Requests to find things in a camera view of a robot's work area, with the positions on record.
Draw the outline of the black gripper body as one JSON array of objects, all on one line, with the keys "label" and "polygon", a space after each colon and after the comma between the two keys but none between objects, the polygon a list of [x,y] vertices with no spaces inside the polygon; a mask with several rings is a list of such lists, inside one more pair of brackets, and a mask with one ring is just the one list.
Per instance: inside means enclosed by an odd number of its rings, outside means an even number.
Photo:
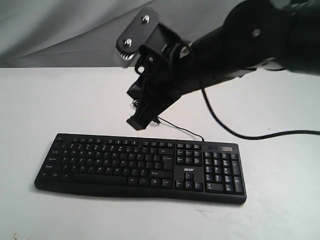
[{"label": "black gripper body", "polygon": [[166,44],[158,50],[145,43],[138,53],[138,79],[127,90],[136,110],[166,110],[198,90],[198,63],[190,44]]}]

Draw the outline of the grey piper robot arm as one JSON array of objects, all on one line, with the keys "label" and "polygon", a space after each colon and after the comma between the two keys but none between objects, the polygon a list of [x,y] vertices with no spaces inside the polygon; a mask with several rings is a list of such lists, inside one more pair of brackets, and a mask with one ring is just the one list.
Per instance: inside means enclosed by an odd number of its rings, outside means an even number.
[{"label": "grey piper robot arm", "polygon": [[246,0],[222,26],[187,44],[160,21],[156,11],[142,9],[117,40],[139,55],[143,67],[127,94],[138,102],[127,120],[144,130],[183,95],[242,77],[259,68],[269,71],[320,73],[320,3],[293,2],[276,8],[269,0]]}]

